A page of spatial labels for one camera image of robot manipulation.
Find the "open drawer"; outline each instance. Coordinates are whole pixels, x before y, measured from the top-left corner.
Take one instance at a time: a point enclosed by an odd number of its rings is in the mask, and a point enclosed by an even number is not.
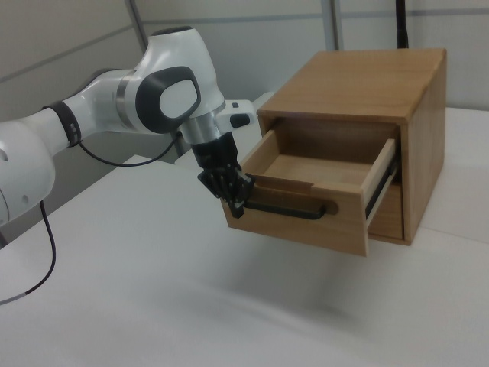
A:
[[[366,256],[398,161],[396,126],[373,125],[279,119],[242,162],[256,182],[240,219],[223,206],[229,226]]]

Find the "cabinet side panel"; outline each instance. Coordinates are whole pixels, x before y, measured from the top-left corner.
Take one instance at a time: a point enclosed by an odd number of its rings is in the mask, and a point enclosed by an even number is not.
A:
[[[446,57],[414,112],[412,121],[407,128],[401,129],[401,135],[404,135],[401,136],[404,145],[404,239],[408,242],[416,234],[443,166],[445,107]]]

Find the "white wall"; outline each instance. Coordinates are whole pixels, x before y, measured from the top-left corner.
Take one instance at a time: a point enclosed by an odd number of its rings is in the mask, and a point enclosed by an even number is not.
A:
[[[141,59],[123,1],[2,0],[0,9],[0,121],[30,115],[66,98],[98,69],[129,69]],[[169,141],[166,136],[104,134],[87,138],[86,145],[105,158],[124,161],[133,154],[153,157]],[[175,158],[172,151],[167,160]],[[48,212],[112,169],[78,147],[54,160],[57,179],[45,200]],[[39,209],[34,208],[1,231],[11,241],[39,220]]]
[[[256,99],[277,90],[325,50],[321,0],[138,0],[148,35],[188,24],[206,42],[225,98]]]
[[[339,0],[346,50],[396,48],[395,1]],[[406,0],[411,48],[448,51],[449,106],[489,110],[489,2]]]

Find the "drawer front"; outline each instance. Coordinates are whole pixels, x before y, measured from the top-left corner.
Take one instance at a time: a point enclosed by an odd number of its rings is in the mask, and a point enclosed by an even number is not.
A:
[[[226,203],[222,207],[232,228],[366,256],[368,241],[362,192],[355,187],[349,191],[344,187],[342,191],[322,187],[318,192],[315,198],[323,199],[326,206],[331,202],[336,204],[336,214],[326,213],[320,219],[311,220],[247,208],[236,219]]]

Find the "cabinet top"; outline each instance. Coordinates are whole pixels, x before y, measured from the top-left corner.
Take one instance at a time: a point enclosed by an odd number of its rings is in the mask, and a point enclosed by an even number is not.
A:
[[[444,49],[318,52],[259,116],[407,123]]]

